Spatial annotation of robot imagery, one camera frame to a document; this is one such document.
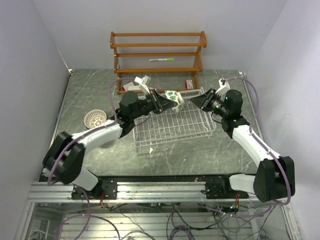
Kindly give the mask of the green leaf pattern bowl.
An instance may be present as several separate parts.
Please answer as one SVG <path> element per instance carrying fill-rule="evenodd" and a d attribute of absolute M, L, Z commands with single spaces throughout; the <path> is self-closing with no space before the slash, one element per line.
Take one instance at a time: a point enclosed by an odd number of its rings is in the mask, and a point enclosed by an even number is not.
<path fill-rule="evenodd" d="M 165 93 L 165 96 L 167 99 L 170 99 L 170 100 L 177 103 L 177 105 L 172 108 L 174 113 L 177 115 L 179 112 L 181 112 L 183 110 L 183 108 L 186 104 L 185 100 L 183 99 L 183 97 L 181 96 L 181 94 L 178 91 L 166 90 L 164 93 Z"/>

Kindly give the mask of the white wire dish rack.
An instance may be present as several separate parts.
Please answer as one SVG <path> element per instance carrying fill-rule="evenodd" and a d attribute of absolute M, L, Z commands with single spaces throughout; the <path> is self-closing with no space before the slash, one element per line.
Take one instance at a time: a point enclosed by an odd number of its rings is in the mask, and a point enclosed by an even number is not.
<path fill-rule="evenodd" d="M 135 147 L 166 144 L 196 138 L 210 138 L 216 123 L 209 112 L 201 111 L 190 99 L 204 94 L 203 88 L 182 91 L 184 106 L 176 113 L 169 109 L 161 114 L 150 113 L 134 120 Z"/>

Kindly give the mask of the purple pattern cream bowl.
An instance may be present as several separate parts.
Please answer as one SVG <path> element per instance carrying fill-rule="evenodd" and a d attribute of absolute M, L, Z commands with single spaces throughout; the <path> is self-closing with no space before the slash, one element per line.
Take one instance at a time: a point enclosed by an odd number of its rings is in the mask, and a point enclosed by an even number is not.
<path fill-rule="evenodd" d="M 107 121 L 107 114 L 101 109 L 89 111 L 83 118 L 84 126 L 87 129 L 99 127 Z"/>

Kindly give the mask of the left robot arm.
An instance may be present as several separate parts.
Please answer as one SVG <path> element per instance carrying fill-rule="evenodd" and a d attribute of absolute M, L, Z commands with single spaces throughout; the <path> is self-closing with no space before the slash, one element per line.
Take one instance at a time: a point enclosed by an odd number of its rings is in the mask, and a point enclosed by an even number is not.
<path fill-rule="evenodd" d="M 84 189 L 89 198 L 98 198 L 102 193 L 102 181 L 83 167 L 85 155 L 126 136 L 135 127 L 135 119 L 151 112 L 161 114 L 177 105 L 172 97 L 163 97 L 154 89 L 150 89 L 144 99 L 133 91 L 124 93 L 114 115 L 102 125 L 80 133 L 61 132 L 55 137 L 42 162 L 49 170 L 48 184 L 73 184 Z"/>

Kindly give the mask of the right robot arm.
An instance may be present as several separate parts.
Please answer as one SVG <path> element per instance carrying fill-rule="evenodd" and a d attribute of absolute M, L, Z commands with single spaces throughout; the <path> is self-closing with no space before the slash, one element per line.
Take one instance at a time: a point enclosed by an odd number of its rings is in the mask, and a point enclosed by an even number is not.
<path fill-rule="evenodd" d="M 223 131 L 248 153 L 257 166 L 255 175 L 231 175 L 227 182 L 221 184 L 221 194 L 231 198 L 242 191 L 255 195 L 261 202 L 278 202 L 285 198 L 288 204 L 295 194 L 294 161 L 272 150 L 254 132 L 242 115 L 242 93 L 231 89 L 221 100 L 220 95 L 210 89 L 190 101 L 200 110 L 219 116 Z"/>

